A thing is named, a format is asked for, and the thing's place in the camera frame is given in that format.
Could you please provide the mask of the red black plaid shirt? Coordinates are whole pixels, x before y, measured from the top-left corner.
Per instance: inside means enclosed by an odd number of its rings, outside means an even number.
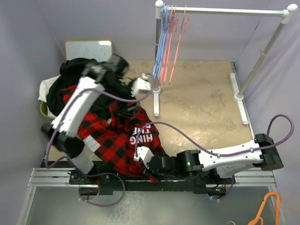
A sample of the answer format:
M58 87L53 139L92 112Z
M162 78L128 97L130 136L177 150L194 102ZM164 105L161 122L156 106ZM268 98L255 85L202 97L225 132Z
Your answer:
M116 172L142 177L142 163L134 161L135 146L148 147L153 154L164 155L159 131L151 124L145 109L139 106L132 118L119 117L127 105L105 95L99 96L79 126L78 135L95 154Z

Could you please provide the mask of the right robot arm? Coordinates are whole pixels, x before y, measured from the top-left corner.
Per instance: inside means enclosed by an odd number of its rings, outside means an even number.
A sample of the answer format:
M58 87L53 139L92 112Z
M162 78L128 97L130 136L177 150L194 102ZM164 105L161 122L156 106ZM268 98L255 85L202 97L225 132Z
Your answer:
M153 154L148 147L137 148L138 159L152 176L179 178L203 175L213 183L220 183L235 174L254 167L273 171L284 167L273 139L257 134L247 143L215 149L186 150L176 156Z

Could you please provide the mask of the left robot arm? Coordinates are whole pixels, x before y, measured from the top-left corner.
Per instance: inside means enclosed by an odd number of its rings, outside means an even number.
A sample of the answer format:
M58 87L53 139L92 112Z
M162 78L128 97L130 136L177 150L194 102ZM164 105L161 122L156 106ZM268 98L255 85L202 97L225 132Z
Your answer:
M136 95L143 90L151 90L151 84L142 78L135 78L129 84L121 81L128 62L113 54L109 60L88 62L81 73L79 83L62 111L51 122L42 125L41 130L49 138L45 153L45 166L49 164L50 148L66 154L70 162L79 170L80 179L86 184L96 180L96 165L85 154L84 141L76 137L84 117L100 96L128 103L136 103Z

